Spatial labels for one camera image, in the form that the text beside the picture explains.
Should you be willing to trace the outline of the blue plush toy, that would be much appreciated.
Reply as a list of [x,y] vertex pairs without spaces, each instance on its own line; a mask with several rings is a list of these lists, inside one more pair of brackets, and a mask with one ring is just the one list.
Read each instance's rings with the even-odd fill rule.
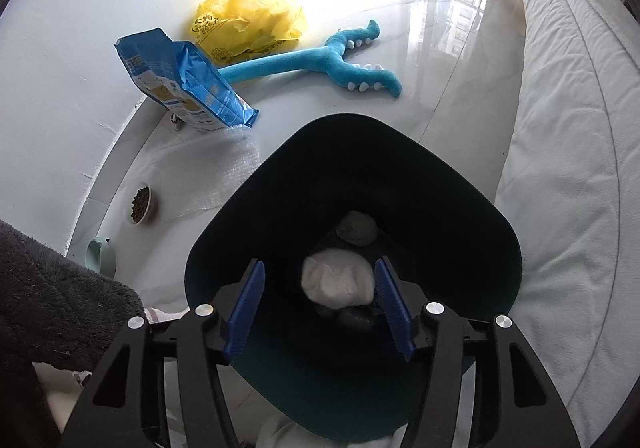
[[347,50],[359,48],[363,44],[371,44],[378,36],[380,36],[380,26],[375,20],[370,20],[365,28],[339,30],[330,36],[322,47],[279,53],[232,64],[221,68],[219,73],[229,84],[235,84],[304,70],[324,74],[336,85],[349,91],[386,89],[397,99],[401,95],[402,86],[390,70],[375,66],[358,66],[344,61]]

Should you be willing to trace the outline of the dark teal trash bin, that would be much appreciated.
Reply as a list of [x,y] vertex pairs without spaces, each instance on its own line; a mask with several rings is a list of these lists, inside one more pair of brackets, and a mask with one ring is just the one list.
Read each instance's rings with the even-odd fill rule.
[[405,425],[418,371],[375,305],[331,309],[305,294],[306,261],[387,258],[401,280],[464,318],[508,312],[522,280],[518,239],[454,168],[358,114],[300,128],[235,191],[191,249],[190,306],[238,281],[252,260],[265,290],[235,371],[298,425],[337,444]]

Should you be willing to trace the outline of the yellow plastic bag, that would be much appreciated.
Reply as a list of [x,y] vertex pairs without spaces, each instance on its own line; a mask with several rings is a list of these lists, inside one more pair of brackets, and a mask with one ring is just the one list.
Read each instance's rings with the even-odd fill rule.
[[307,28],[295,0],[204,0],[190,33],[209,59],[227,66],[288,50]]

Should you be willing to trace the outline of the pet food bowl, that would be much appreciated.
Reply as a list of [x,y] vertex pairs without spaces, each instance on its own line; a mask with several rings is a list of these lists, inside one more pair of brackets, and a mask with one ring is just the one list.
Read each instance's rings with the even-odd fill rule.
[[149,183],[138,181],[128,188],[124,211],[131,226],[152,223],[157,211],[157,196]]

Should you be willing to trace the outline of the white tissue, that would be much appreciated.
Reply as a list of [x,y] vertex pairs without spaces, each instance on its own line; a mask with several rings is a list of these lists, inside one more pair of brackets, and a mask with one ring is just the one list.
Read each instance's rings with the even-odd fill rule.
[[349,249],[325,249],[304,260],[300,286],[314,303],[332,309],[374,300],[373,268]]
[[351,211],[337,225],[336,234],[349,244],[367,246],[375,241],[378,236],[378,228],[372,217]]

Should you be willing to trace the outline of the dark fleece sleeve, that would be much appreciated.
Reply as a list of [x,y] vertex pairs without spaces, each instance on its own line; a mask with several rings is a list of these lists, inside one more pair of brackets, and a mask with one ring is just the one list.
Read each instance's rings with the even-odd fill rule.
[[1,362],[91,371],[144,310],[125,284],[1,224]]

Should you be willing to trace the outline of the black snack packet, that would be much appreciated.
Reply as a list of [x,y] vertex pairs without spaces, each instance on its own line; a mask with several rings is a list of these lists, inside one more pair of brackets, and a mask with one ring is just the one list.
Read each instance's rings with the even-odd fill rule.
[[337,327],[371,330],[386,322],[380,306],[375,303],[362,306],[347,306],[340,309],[332,309],[315,304],[314,312],[324,321],[334,323]]

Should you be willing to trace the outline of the pale green cup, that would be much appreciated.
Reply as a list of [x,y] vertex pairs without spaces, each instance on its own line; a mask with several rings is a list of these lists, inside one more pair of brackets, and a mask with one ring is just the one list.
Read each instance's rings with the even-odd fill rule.
[[95,237],[90,240],[85,253],[85,267],[102,277],[115,277],[116,254],[109,238]]

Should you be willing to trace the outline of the blue pet food bag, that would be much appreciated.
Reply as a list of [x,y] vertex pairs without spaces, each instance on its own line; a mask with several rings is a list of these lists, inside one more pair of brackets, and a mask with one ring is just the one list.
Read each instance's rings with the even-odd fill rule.
[[173,41],[154,28],[119,38],[115,49],[134,85],[186,125],[213,131],[255,124],[258,111],[189,41]]

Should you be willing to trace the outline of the grey bed mattress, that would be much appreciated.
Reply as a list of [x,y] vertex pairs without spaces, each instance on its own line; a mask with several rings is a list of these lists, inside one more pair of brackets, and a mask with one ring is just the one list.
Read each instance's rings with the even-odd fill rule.
[[496,194],[523,256],[512,315],[587,447],[639,376],[639,26],[620,0],[523,4]]

